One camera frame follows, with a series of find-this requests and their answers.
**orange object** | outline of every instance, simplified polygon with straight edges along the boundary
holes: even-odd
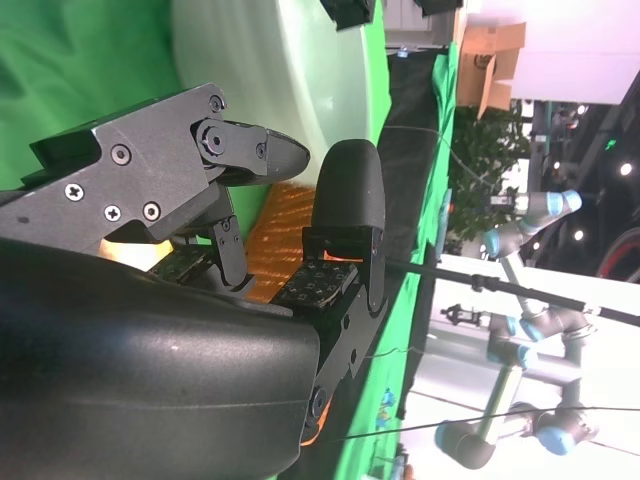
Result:
[[[329,399],[329,401],[327,402],[327,406],[324,408],[324,412],[322,412],[322,415],[320,415],[320,419],[318,420],[318,433],[316,433],[315,437],[313,437],[311,440],[307,440],[306,442],[301,443],[300,444],[301,447],[308,447],[309,445],[311,445],[313,442],[316,441],[316,439],[318,438],[318,435],[320,435],[320,432],[322,431],[322,427],[324,427],[324,422],[327,420],[330,406],[331,406],[331,399]]]
[[[247,241],[249,271],[256,285],[250,300],[269,302],[302,265],[302,228],[311,225],[315,189],[274,185]]]

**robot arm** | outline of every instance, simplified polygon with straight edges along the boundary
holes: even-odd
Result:
[[[224,106],[203,85],[44,140],[44,170],[0,195],[0,477],[268,478],[358,372],[387,310],[375,147],[329,151],[303,266],[249,302],[227,187],[309,152]],[[103,238],[173,251],[145,273]]]
[[[521,218],[487,232],[485,245],[489,254],[499,259],[509,281],[522,285],[524,266],[518,253],[520,247],[546,226],[579,209],[581,200],[573,191],[562,194],[520,194],[512,206],[511,213],[521,215]],[[478,424],[446,424],[436,433],[438,446],[467,468],[483,467],[490,460],[498,440],[505,436],[535,435],[551,453],[566,455],[577,444],[597,434],[597,427],[584,412],[562,408],[582,405],[581,374],[562,379],[552,378],[555,375],[550,374],[554,370],[553,365],[562,367],[566,372],[579,372],[582,349],[586,339],[594,333],[594,327],[581,312],[525,297],[518,297],[518,300],[523,311],[520,325],[530,339],[540,342],[562,334],[565,355],[563,359],[547,358],[550,357],[548,355],[539,357],[531,346],[512,341],[510,337],[515,335],[516,328],[513,318],[489,313],[461,313],[457,309],[457,318],[469,317],[471,320],[467,320],[468,323],[489,328],[487,357],[502,365],[484,411],[487,418]],[[558,410],[554,414],[523,413],[507,418],[490,418],[510,409],[522,409],[522,404],[512,403],[520,380],[528,371],[532,378],[562,386],[562,401]],[[514,429],[513,424],[524,426]]]

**black metal bracket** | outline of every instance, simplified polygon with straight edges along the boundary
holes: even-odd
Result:
[[[367,288],[356,265],[306,260],[271,302],[311,323],[321,339],[303,442],[318,432],[318,419],[340,380],[349,371],[352,377],[357,374],[387,312],[386,299],[371,312]]]
[[[367,290],[368,307],[377,312],[384,297],[383,231],[375,227],[307,227],[302,230],[305,260],[319,260],[328,254],[356,260]]]
[[[220,186],[270,183],[306,167],[302,145],[226,123],[224,106],[222,91],[206,84],[33,144],[44,169],[3,195],[2,236],[92,255],[114,232],[162,242],[213,205]],[[269,167],[278,159],[288,168]]]
[[[359,27],[373,21],[375,0],[320,0],[327,14],[336,22],[336,30]]]

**black structure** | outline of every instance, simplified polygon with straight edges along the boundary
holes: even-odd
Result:
[[[387,310],[376,149],[330,150],[303,266],[248,302],[226,186],[309,152],[224,105],[208,84],[39,142],[44,170],[0,197],[2,478],[267,478],[358,373]],[[95,257],[105,237],[175,249],[143,273]]]
[[[603,275],[626,281],[640,268],[640,248],[630,249],[617,267],[602,270],[605,258],[615,258],[611,248],[625,232],[640,226],[640,77],[636,77],[620,105],[590,105],[582,115],[574,138],[565,147],[559,180],[547,165],[542,190],[577,190],[583,207],[575,215],[551,225],[536,239],[537,251],[523,250],[525,259],[540,268]],[[632,171],[620,174],[623,164]],[[576,231],[584,232],[580,241]]]

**black cable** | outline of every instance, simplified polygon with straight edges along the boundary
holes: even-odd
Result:
[[[474,290],[480,291],[482,288],[491,290],[492,292],[504,292],[516,295],[518,297],[527,297],[538,300],[550,305],[555,305],[577,312],[593,313],[603,318],[615,320],[627,325],[640,326],[640,317],[619,310],[607,307],[596,307],[590,309],[585,302],[574,300],[572,298],[562,297],[553,293],[542,292],[533,288],[527,288],[515,285],[509,282],[503,282],[497,277],[486,277],[484,275],[468,275],[466,273],[453,272],[442,268],[429,267],[426,265],[417,265],[415,263],[403,262],[393,258],[387,258],[387,265],[397,268],[405,272],[417,273],[418,275],[430,275],[442,280],[449,280],[456,283],[470,285]]]
[[[440,425],[449,425],[454,423],[480,422],[482,420],[486,420],[490,418],[509,417],[511,415],[522,415],[527,413],[557,412],[559,410],[580,410],[580,411],[601,410],[601,411],[611,411],[611,412],[640,412],[640,408],[632,408],[632,407],[561,407],[561,406],[558,406],[554,408],[532,408],[529,410],[517,410],[517,411],[511,411],[511,412],[505,412],[505,413],[496,413],[494,415],[482,415],[480,417],[463,418],[461,420],[443,420],[441,422],[427,423],[425,425],[417,425],[415,427],[396,428],[392,430],[383,430],[379,432],[359,433],[356,435],[347,435],[346,437],[333,438],[330,440],[318,439],[316,441],[316,444],[346,442],[347,440],[355,440],[357,438],[375,437],[378,435],[389,435],[390,433],[411,432],[413,430],[424,430],[427,428],[437,428]]]
[[[494,190],[496,192],[498,191],[498,185],[497,184],[492,184],[490,182],[487,182],[484,178],[482,178],[476,172],[471,170],[460,159],[458,154],[453,150],[453,147],[451,146],[451,144],[444,138],[442,133],[440,133],[438,130],[434,130],[432,128],[426,128],[426,127],[410,127],[408,125],[385,125],[383,128],[392,128],[392,129],[398,129],[398,130],[413,130],[413,131],[417,131],[417,132],[428,132],[428,133],[433,133],[433,134],[437,135],[438,139],[441,140],[447,146],[447,148],[449,149],[449,152],[451,153],[451,156],[456,161],[456,163],[458,165],[460,165],[460,167],[462,167],[462,170],[464,170],[465,173],[467,173],[468,175],[470,175],[472,178],[474,178],[475,180],[479,181],[480,183],[484,183],[485,185],[490,187],[491,190]]]

